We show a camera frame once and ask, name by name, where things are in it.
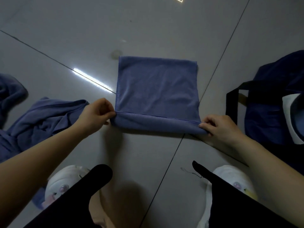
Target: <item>gray tile floor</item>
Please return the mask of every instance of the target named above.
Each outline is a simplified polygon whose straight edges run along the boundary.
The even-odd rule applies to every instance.
[[[198,61],[200,116],[224,114],[227,92],[251,80],[259,66],[304,49],[303,7],[303,0],[0,0],[0,72],[29,91],[6,128],[43,96],[106,97],[114,104],[119,54]],[[106,127],[82,141],[57,170],[110,165],[114,178],[103,189],[104,207],[118,228],[194,228],[206,185],[180,169],[192,172],[192,160],[211,171],[232,164],[250,174],[188,135]],[[38,213],[29,203],[10,227],[22,227]]]

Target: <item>white slipper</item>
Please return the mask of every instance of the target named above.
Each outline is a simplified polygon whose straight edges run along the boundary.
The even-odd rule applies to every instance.
[[[90,170],[85,167],[71,165],[57,172],[48,181],[44,195],[45,201],[42,203],[43,208],[45,209],[52,204],[52,202],[82,179],[89,171]]]
[[[249,177],[234,166],[224,165],[216,168],[213,173],[230,185],[237,188],[239,191],[257,200],[257,194]],[[209,228],[209,218],[212,206],[212,184],[208,182],[206,189],[206,207],[205,212],[197,225],[197,228]]]

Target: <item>tile grout line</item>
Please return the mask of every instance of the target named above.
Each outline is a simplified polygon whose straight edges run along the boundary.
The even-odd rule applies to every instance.
[[[205,94],[205,92],[206,92],[206,90],[207,90],[207,88],[208,88],[208,86],[209,86],[209,84],[210,84],[210,82],[211,82],[211,79],[212,79],[212,77],[213,77],[213,75],[214,75],[214,73],[215,73],[215,71],[216,71],[216,69],[217,69],[217,67],[218,67],[218,65],[219,65],[219,63],[220,63],[220,61],[221,61],[221,59],[222,59],[222,57],[223,57],[223,55],[224,55],[224,53],[225,53],[227,47],[228,47],[228,45],[229,45],[229,42],[230,42],[231,38],[232,38],[232,36],[233,36],[233,34],[234,34],[234,32],[235,32],[237,26],[239,25],[239,22],[240,22],[240,20],[241,20],[243,14],[244,14],[244,12],[245,12],[245,9],[246,9],[247,6],[248,6],[249,1],[250,1],[250,0],[248,0],[248,2],[247,2],[246,6],[245,6],[245,8],[244,8],[244,10],[243,10],[243,12],[242,12],[242,14],[241,14],[241,17],[239,18],[239,21],[238,21],[237,25],[235,26],[235,28],[234,28],[234,30],[233,30],[233,32],[232,32],[232,34],[231,34],[231,37],[230,37],[230,39],[229,39],[229,41],[228,41],[228,43],[227,43],[227,45],[226,45],[226,47],[225,47],[225,49],[224,49],[224,52],[222,53],[222,56],[221,56],[221,58],[219,59],[217,65],[216,65],[216,67],[215,67],[215,70],[214,70],[214,72],[213,72],[213,74],[212,74],[212,76],[211,76],[211,78],[210,78],[210,80],[209,80],[209,82],[208,82],[208,84],[207,84],[207,86],[206,86],[206,89],[205,89],[205,91],[203,92],[203,95],[202,95],[202,97],[201,97],[201,99],[200,99],[200,103],[201,103],[201,100],[203,99],[203,96],[204,96],[204,94]]]
[[[178,146],[177,146],[177,149],[176,149],[176,151],[175,151],[175,153],[174,153],[174,155],[173,155],[173,157],[172,157],[172,159],[171,159],[171,161],[170,161],[170,163],[169,163],[169,166],[168,166],[168,168],[167,168],[167,170],[166,170],[166,172],[165,172],[165,174],[164,174],[164,176],[163,176],[163,178],[162,178],[162,180],[161,180],[161,183],[163,182],[163,180],[164,180],[164,178],[165,178],[165,176],[166,176],[166,173],[167,173],[167,171],[168,171],[168,169],[169,169],[169,167],[170,167],[170,165],[171,165],[171,162],[173,161],[173,158],[174,158],[174,156],[175,156],[175,154],[176,154],[176,152],[177,152],[177,150],[178,150],[178,148],[179,148],[179,146],[180,146],[180,144],[181,144],[181,141],[179,142],[179,144],[178,144]],[[155,196],[156,196],[156,194],[157,194],[157,192],[158,192],[158,189],[159,189],[160,186],[161,186],[161,183],[159,184],[159,186],[158,186],[158,188],[157,188],[157,190],[156,190],[156,192],[155,192],[155,194],[154,194],[154,197],[153,197],[153,199],[152,199],[152,201],[151,201],[151,203],[150,203],[150,205],[149,205],[149,207],[148,207],[148,209],[147,209],[147,212],[146,212],[145,215],[143,216],[143,219],[142,219],[142,221],[141,221],[141,223],[140,223],[140,225],[139,225],[139,228],[141,228],[141,226],[142,226],[142,224],[143,224],[143,221],[145,220],[145,218],[146,218],[146,216],[147,216],[147,214],[148,214],[148,212],[149,212],[149,209],[150,209],[150,207],[151,207],[151,205],[152,205],[152,203],[153,203],[153,200],[154,200],[154,198],[155,198]]]
[[[61,63],[61,62],[55,60],[54,58],[48,56],[47,54],[45,54],[45,53],[43,53],[43,52],[41,52],[41,51],[39,51],[38,49],[35,49],[34,47],[30,46],[29,44],[26,44],[25,42],[19,40],[18,38],[16,38],[16,37],[14,37],[14,36],[12,36],[12,35],[10,35],[10,34],[4,32],[3,30],[0,29],[0,32],[2,32],[2,33],[4,33],[4,34],[6,34],[6,35],[12,37],[13,39],[17,40],[18,42],[21,42],[22,44],[28,46],[28,47],[31,48],[31,49],[36,50],[38,53],[43,54],[44,56],[50,58],[51,60],[53,60],[53,61],[55,61],[55,62],[57,62],[57,63],[59,63],[60,65],[63,65],[64,67],[70,69],[71,71],[76,72],[76,71],[72,70],[70,67],[68,67],[67,65],[65,65],[65,64],[63,64],[63,63]],[[100,84],[98,84],[98,83],[96,83],[96,82],[94,82],[94,83],[97,84],[97,85],[99,85],[99,86],[101,86],[101,87],[103,87],[103,88],[105,88],[105,89],[107,89],[106,87],[104,87],[104,86],[102,86],[102,85],[100,85]]]

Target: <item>crumpled towel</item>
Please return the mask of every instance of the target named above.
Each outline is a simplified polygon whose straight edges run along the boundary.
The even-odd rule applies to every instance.
[[[26,89],[15,78],[0,74],[1,125],[10,108],[26,95]],[[62,101],[47,97],[37,101],[7,131],[0,130],[0,163],[70,127],[88,104],[86,100]],[[41,188],[33,203],[42,209],[43,201],[44,189]]]
[[[120,57],[116,117],[128,129],[205,134],[199,128],[197,63],[187,60]]]

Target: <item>floor tile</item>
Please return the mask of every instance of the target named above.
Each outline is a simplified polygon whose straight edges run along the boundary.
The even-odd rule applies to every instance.
[[[0,28],[30,0],[0,0]]]
[[[303,7],[304,0],[249,1],[200,102],[201,119],[224,115],[226,93],[252,80],[260,66],[304,49]],[[238,125],[243,131],[245,112],[239,103]]]
[[[192,161],[209,171],[222,165],[233,165],[250,176],[247,166],[186,135],[141,228],[196,228],[205,210],[207,180],[192,174],[196,173]]]
[[[201,98],[248,0],[34,0],[1,29],[116,91],[119,55],[198,61]]]
[[[0,72],[17,78],[29,92],[28,98],[9,113],[5,129],[44,96],[89,102],[105,97],[115,103],[114,93],[92,85],[71,69],[2,32],[0,47]],[[114,176],[103,189],[104,206],[113,222],[120,224],[118,227],[138,227],[180,139],[181,135],[135,133],[104,126],[83,140],[56,171],[67,165],[110,165]],[[29,204],[10,227],[24,226],[38,212]]]

